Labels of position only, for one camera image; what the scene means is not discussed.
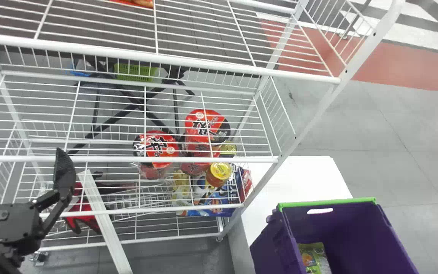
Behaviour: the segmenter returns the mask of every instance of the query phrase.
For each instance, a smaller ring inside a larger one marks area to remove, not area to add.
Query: can lid
[[[236,145],[233,144],[231,141],[226,141],[221,146],[221,154],[227,154],[227,155],[236,155],[238,152]]]
[[[179,155],[179,147],[174,137],[160,130],[150,130],[146,132],[146,141],[144,134],[136,137],[133,143],[133,155],[144,156],[146,148],[146,156],[148,157],[177,157]],[[153,168],[164,168],[170,165],[166,162],[152,162]]]
[[[210,167],[212,176],[219,180],[226,180],[231,176],[231,165],[228,163],[213,163]]]
[[[226,141],[231,135],[231,126],[224,116],[210,109],[194,109],[187,115],[187,138],[196,142],[208,143],[209,135],[212,145]]]

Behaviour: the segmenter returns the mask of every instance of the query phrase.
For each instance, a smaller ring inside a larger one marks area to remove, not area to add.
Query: purple plastic crate
[[[313,242],[324,244],[333,274],[418,274],[374,198],[283,203],[267,220],[250,246],[257,274],[306,274],[297,243]]]

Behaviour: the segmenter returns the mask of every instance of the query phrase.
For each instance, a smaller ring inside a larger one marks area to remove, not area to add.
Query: white wire shelf
[[[252,92],[206,87],[29,76],[6,76],[0,82],[0,161],[53,161],[55,148],[61,147],[74,162],[275,162],[281,146],[289,141],[285,132],[294,132],[273,80],[254,97]],[[231,128],[228,142],[236,147],[234,158],[216,158],[210,143],[201,151],[181,150],[206,154],[202,157],[133,155],[135,139],[151,130],[168,133],[179,146],[200,144],[180,140],[193,137],[186,134],[184,122],[195,109],[216,111],[226,118]]]
[[[323,60],[317,48],[324,50],[324,57],[337,55],[345,65],[358,49],[358,40],[362,40],[358,38],[369,35],[360,35],[357,29],[361,25],[363,29],[366,25],[369,30],[373,28],[361,17],[359,26],[348,33],[351,35],[347,43],[333,39],[331,34],[353,25],[344,15],[360,12],[347,0],[322,2],[310,1],[308,6],[300,5],[295,10],[296,2],[270,5],[243,0],[156,0],[154,9],[112,0],[0,0],[0,35],[14,36],[0,36],[0,50],[8,53],[8,59],[0,63],[12,69],[22,66],[68,70],[69,67],[50,62],[45,64],[44,60],[39,64],[36,59],[22,62],[9,56],[35,51],[47,59],[88,54],[96,59],[123,59],[122,64],[129,60],[163,63],[169,59],[170,64],[177,66],[215,67],[240,75],[339,83],[338,64]],[[327,41],[332,53],[326,53],[322,45]]]
[[[247,163],[236,165],[248,170]],[[146,179],[133,163],[85,163],[75,164],[77,173],[88,171],[96,176],[94,181],[97,189],[103,198],[108,214],[130,213],[152,213],[160,211],[181,211],[238,208],[242,206],[243,200],[251,192],[251,187],[238,188],[238,184],[246,184],[246,181],[238,182],[232,177],[221,189],[221,197],[210,198],[216,202],[206,201],[210,191],[201,188],[203,178],[188,177],[187,179],[174,180],[174,176],[181,174],[181,164],[174,164],[170,167],[163,178]],[[53,164],[41,162],[19,163],[16,169],[20,172],[14,174],[6,182],[1,179],[1,187],[5,187],[5,194],[12,197],[13,203],[26,203],[43,195],[53,189]],[[177,190],[180,183],[185,188]],[[63,217],[76,217],[89,215],[90,211],[85,209],[91,202],[87,201],[85,191],[82,191],[82,184],[75,187],[75,200],[69,205],[77,206],[71,212],[64,212]]]
[[[197,237],[214,237],[220,234],[215,217],[179,217],[174,212],[134,213],[111,215],[111,220],[122,244],[166,241]],[[81,233],[76,234],[59,220],[42,241],[40,251],[106,246],[102,235],[79,223]]]

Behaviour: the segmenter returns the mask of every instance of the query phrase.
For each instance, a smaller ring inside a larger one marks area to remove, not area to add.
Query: white table
[[[270,163],[250,163],[253,184]],[[266,216],[278,203],[352,198],[330,156],[290,156],[228,234],[236,273],[254,274],[249,246],[266,227]]]

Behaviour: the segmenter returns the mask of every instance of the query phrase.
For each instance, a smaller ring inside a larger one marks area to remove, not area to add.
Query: red floor stripe
[[[276,31],[282,31],[285,26],[282,23],[264,21],[268,24],[263,24],[266,35],[278,35]],[[271,24],[278,25],[278,28],[271,26]],[[321,33],[317,29],[304,28],[304,31],[315,45],[318,52],[321,54],[324,61],[331,69],[334,76],[339,75],[343,69],[342,63],[339,58],[334,54],[334,51],[329,47],[327,42],[322,37]],[[302,38],[301,31],[295,29],[293,31],[292,38],[297,40],[305,40]],[[327,33],[327,37],[330,38],[332,33]],[[268,36],[268,40],[272,47],[276,47],[278,38]],[[335,45],[339,37],[334,35],[332,44]],[[343,57],[347,57],[359,42],[359,38],[354,37],[351,42],[348,40],[342,40],[337,45],[338,51],[342,50],[346,44],[342,54]],[[296,46],[309,46],[309,43],[300,42],[290,39],[289,45],[285,47],[285,50],[289,51],[302,51],[307,53],[315,53],[313,50],[300,49]],[[310,61],[318,61],[317,57],[306,56],[304,54],[283,52],[282,57],[278,60],[280,63],[279,69],[314,73],[320,75],[328,75],[325,72],[318,72],[311,69],[323,69],[323,64],[316,64],[308,61],[298,61],[291,58],[301,58]],[[301,68],[294,68],[288,65],[302,66]],[[372,52],[370,57],[366,60],[363,66],[358,70],[353,78],[358,81],[365,81],[370,83],[379,83],[386,85],[396,85],[410,88],[436,90],[438,91],[438,52],[431,50],[412,48],[405,45],[395,45],[389,42],[381,42],[378,47]]]

